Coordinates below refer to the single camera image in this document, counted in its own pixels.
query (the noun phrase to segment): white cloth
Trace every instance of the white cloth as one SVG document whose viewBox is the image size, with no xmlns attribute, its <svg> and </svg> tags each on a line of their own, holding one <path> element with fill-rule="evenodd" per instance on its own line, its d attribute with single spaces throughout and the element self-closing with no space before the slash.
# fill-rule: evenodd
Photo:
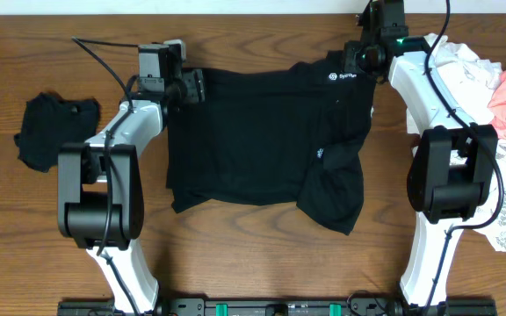
<svg viewBox="0 0 506 316">
<path fill-rule="evenodd" d="M 436 37 L 437 35 L 430 34 L 425 36 L 425 39 L 432 45 Z M 440 41 L 442 44 L 433 51 L 433 54 L 437 55 L 438 73 L 466 113 L 478 124 L 488 124 L 493 119 L 493 114 L 487 106 L 500 84 L 501 63 L 482 61 L 466 44 L 447 43 L 447 39 L 443 36 Z M 419 134 L 409 111 L 406 111 L 406 115 L 408 133 Z M 501 169 L 505 188 L 503 207 L 495 223 L 476 231 L 486 235 L 495 250 L 506 252 L 506 140 L 499 140 L 495 158 Z M 457 153 L 452 153 L 451 164 L 464 162 Z M 476 209 L 475 216 L 468 220 L 467 224 L 480 224 L 491 217 L 497 204 L 497 190 L 497 180 L 493 174 L 487 202 Z"/>
<path fill-rule="evenodd" d="M 431 33 L 424 38 L 432 46 L 437 35 Z M 438 74 L 462 109 L 476 123 L 488 124 L 494 117 L 488 104 L 501 84 L 501 63 L 481 60 L 466 44 L 448 43 L 447 40 L 444 35 L 432 52 Z"/>
</svg>

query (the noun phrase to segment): table top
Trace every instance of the table top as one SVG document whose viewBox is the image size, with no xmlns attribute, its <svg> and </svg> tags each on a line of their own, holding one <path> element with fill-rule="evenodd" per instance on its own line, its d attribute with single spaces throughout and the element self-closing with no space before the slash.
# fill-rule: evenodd
<svg viewBox="0 0 506 316">
<path fill-rule="evenodd" d="M 442 15 L 408 15 L 411 34 L 438 32 Z M 316 61 L 358 39 L 353 15 L 0 17 L 0 315 L 51 315 L 67 298 L 109 298 L 99 267 L 57 227 L 57 169 L 30 170 L 13 134 L 25 101 L 55 90 L 96 98 L 99 129 L 122 92 L 70 36 L 127 43 L 182 39 L 188 66 L 253 73 Z M 506 68 L 506 15 L 455 15 L 447 35 Z M 94 47 L 125 80 L 138 72 L 135 50 Z M 140 160 L 148 265 L 168 297 L 346 298 L 355 290 L 395 293 L 415 229 L 405 181 L 412 137 L 405 104 L 387 84 L 376 89 L 372 130 L 360 154 L 365 205 L 349 236 L 314 223 L 295 203 L 257 207 L 209 201 L 181 214 L 165 189 L 167 134 Z M 490 296 L 506 315 L 506 253 L 465 232 L 450 296 Z"/>
</svg>

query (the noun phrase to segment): black cloth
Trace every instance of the black cloth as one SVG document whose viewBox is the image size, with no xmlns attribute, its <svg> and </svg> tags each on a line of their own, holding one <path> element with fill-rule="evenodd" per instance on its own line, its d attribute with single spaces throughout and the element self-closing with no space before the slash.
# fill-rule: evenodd
<svg viewBox="0 0 506 316">
<path fill-rule="evenodd" d="M 341 74 L 341 52 L 287 71 L 204 69 L 206 101 L 170 111 L 168 188 L 176 212 L 210 198 L 297 201 L 348 234 L 364 201 L 358 151 L 371 126 L 375 81 Z"/>
<path fill-rule="evenodd" d="M 61 145 L 95 135 L 99 108 L 94 99 L 66 101 L 40 93 L 26 103 L 21 132 L 15 135 L 18 158 L 31 169 L 48 172 L 58 163 Z"/>
</svg>

